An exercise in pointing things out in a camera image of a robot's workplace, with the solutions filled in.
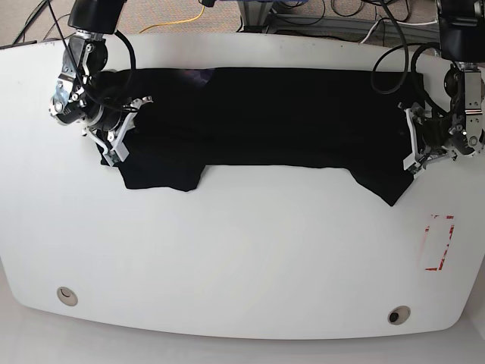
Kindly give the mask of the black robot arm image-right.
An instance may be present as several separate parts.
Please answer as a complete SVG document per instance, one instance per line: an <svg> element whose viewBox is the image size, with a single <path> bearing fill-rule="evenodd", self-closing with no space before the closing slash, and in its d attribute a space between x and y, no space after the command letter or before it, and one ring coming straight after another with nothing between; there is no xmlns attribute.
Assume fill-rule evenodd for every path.
<svg viewBox="0 0 485 364"><path fill-rule="evenodd" d="M410 136L410 152L393 166L393 173L416 177L432 162L458 155L473 156L484 148L484 80L478 67L484 52L478 45L484 39L484 3L482 1L438 1L437 22L440 39L421 43L414 52L386 2L380 2L388 19L396 28L404 52L404 69L391 89L379 89L374 78L371 86L381 95L397 92L409 77L414 91L430 106L427 111L418 103L404 110ZM450 61L443 87L450 98L449 110L433 101L418 77L420 56L428 49Z"/></svg>

